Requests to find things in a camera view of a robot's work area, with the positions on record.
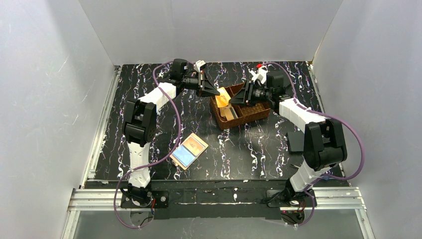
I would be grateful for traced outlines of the brown woven divided basket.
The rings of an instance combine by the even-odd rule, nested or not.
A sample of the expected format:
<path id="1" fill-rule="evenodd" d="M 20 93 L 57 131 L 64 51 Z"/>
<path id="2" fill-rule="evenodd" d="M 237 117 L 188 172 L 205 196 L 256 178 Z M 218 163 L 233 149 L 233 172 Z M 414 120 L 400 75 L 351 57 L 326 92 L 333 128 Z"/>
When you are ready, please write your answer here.
<path id="1" fill-rule="evenodd" d="M 210 108 L 212 109 L 215 121 L 220 129 L 229 129 L 252 121 L 265 119 L 269 116 L 271 111 L 268 103 L 257 103 L 253 107 L 233 106 L 238 118 L 227 120 L 220 115 L 220 110 L 217 107 L 215 97 L 210 98 Z"/>

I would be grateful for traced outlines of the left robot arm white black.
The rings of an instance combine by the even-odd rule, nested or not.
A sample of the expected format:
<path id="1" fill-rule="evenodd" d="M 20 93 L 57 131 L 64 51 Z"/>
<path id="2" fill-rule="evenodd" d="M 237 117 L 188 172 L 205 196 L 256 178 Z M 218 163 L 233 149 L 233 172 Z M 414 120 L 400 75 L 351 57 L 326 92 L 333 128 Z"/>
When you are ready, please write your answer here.
<path id="1" fill-rule="evenodd" d="M 178 124 L 175 142 L 175 146 L 178 146 L 181 142 L 182 120 L 175 98 L 185 89 L 196 91 L 199 97 L 220 95 L 204 73 L 204 60 L 192 63 L 185 59 L 174 59 L 169 64 L 170 69 L 163 75 L 162 81 L 158 81 L 156 73 L 152 74 L 155 89 L 143 97 L 128 100 L 125 106 L 122 132 L 130 157 L 130 170 L 123 176 L 128 179 L 127 193 L 146 192 L 151 180 L 150 168 L 162 162 L 149 162 L 149 146 L 157 129 L 159 110 L 167 103 L 172 105 Z"/>

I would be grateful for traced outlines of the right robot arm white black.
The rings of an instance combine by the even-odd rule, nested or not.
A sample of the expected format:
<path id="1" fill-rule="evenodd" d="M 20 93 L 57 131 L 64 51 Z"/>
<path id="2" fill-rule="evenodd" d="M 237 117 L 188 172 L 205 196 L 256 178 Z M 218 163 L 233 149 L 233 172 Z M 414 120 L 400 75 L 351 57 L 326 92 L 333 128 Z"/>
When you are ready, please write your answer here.
<path id="1" fill-rule="evenodd" d="M 303 137 L 304 161 L 297 172 L 286 182 L 277 197 L 285 201 L 298 200 L 310 195 L 313 184 L 332 167 L 347 158 L 341 122 L 310 112 L 295 97 L 295 89 L 284 70 L 269 71 L 262 82 L 257 75 L 245 81 L 229 103 L 252 107 L 267 103 L 280 116 L 288 119 Z"/>

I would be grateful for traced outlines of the black pad on table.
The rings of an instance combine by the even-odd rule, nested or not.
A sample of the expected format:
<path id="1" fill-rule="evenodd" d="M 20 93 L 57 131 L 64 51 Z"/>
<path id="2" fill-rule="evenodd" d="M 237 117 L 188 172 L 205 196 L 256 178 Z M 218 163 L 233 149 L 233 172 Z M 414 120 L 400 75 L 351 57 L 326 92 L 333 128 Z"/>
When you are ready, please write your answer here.
<path id="1" fill-rule="evenodd" d="M 290 154 L 301 154 L 304 151 L 304 133 L 302 131 L 288 132 L 287 146 Z"/>

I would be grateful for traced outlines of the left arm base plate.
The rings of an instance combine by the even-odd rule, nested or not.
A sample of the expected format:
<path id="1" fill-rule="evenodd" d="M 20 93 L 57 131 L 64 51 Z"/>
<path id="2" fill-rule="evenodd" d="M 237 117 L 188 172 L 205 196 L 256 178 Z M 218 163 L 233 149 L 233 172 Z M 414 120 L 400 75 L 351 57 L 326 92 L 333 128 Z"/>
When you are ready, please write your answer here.
<path id="1" fill-rule="evenodd" d="M 153 208 L 162 209 L 169 206 L 170 195 L 168 191 L 151 191 L 140 197 L 122 195 L 120 200 L 121 208 Z"/>

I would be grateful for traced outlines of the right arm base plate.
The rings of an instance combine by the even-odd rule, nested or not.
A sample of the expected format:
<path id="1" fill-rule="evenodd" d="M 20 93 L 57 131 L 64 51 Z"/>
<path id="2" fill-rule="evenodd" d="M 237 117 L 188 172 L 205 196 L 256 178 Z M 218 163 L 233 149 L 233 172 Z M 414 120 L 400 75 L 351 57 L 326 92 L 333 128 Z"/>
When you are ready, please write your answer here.
<path id="1" fill-rule="evenodd" d="M 293 209 L 300 210 L 307 206 L 317 206 L 317 200 L 312 189 L 306 192 L 293 192 L 292 194 L 284 190 L 267 190 L 260 204 L 265 204 L 270 208 L 293 207 Z"/>

